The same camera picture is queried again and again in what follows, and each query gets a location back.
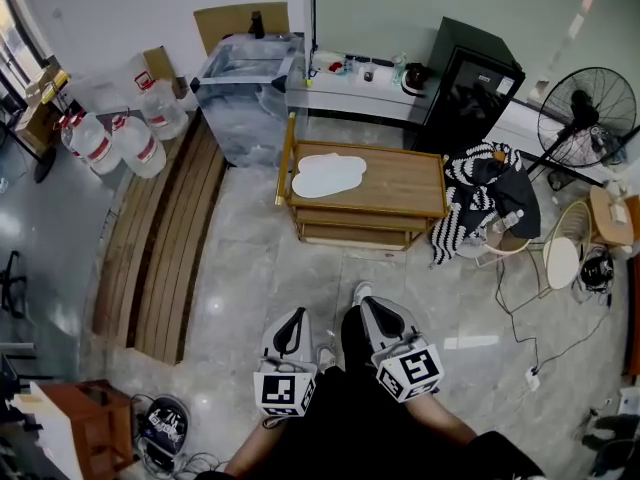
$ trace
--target shoe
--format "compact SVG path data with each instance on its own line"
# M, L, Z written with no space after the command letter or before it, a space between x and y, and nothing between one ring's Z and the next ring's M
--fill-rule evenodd
M336 355L333 349L328 345L321 345L318 348L318 370L320 373L326 372L329 368L336 365Z
M353 306L359 306L362 299L373 295L373 285L369 281L362 281L353 291Z

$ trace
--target electric fan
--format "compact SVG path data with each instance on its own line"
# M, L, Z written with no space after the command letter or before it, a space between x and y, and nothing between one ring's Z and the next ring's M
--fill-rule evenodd
M565 167L615 162L640 129L634 128L636 99L629 83L607 68L584 68L552 89L538 116L545 152L527 169L551 158Z

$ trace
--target black and white striped blanket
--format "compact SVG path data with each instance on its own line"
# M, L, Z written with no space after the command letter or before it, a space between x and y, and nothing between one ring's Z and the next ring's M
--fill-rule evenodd
M493 153L505 153L504 163ZM523 209L512 232L523 238L540 234L540 210L520 152L507 144L482 142L450 159L444 169L449 214L433 228L433 263L453 258L462 241L475 236L499 214Z

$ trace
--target wooden cabinet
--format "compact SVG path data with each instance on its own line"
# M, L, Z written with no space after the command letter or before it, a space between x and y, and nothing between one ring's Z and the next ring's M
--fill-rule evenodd
M300 141L289 116L276 204L290 209L298 237L311 243L405 250L447 214L439 155L374 146ZM298 162L337 153L367 163L362 183L351 190L307 199L291 189Z

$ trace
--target marble floor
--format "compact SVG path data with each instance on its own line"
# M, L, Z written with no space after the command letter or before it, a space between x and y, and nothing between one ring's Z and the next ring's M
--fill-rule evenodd
M479 269L460 257L430 269L432 250L419 240L407 252L381 252L299 242L284 208L275 207L274 170L230 169L211 221L192 308L185 359L175 367L133 349L92 338L85 376L106 371L124 391L172 393L189 406L189 452L228 460L258 420L252 373L266 325L298 306L308 309L314 344L339 342L341 319L361 280L374 293L404 304L435 343L446 376L437 398L477 432L496 429L530 455L549 478L578 479L593 460L574 437L589 407L616 396L627 320L626 269L616 265L610 310L592 299L578 304L570 290L536 300L515 316L520 337L538 338L540 359L586 336L591 339L540 372L531 392L525 371L534 364L532 342L514 341L509 317L494 300L495 266ZM575 182L555 205L545 176L535 182L544 230L561 208L584 194ZM529 256L505 261L507 303L535 293ZM492 336L495 343L445 348L447 338Z

